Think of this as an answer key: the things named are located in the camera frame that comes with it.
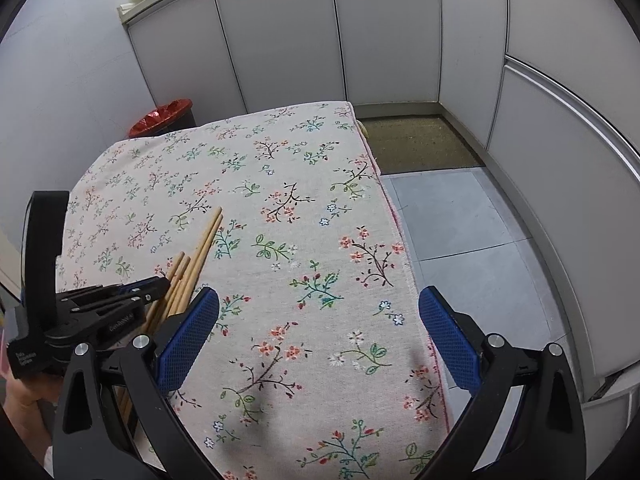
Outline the person's left hand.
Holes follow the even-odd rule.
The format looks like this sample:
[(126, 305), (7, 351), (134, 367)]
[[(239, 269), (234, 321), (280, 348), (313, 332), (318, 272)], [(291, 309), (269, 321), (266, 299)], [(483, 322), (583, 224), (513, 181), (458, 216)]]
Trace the person's left hand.
[(6, 374), (6, 400), (3, 408), (17, 434), (40, 465), (44, 464), (47, 450), (52, 445), (38, 405), (39, 401), (58, 402), (63, 385), (61, 377), (37, 374), (16, 379)]

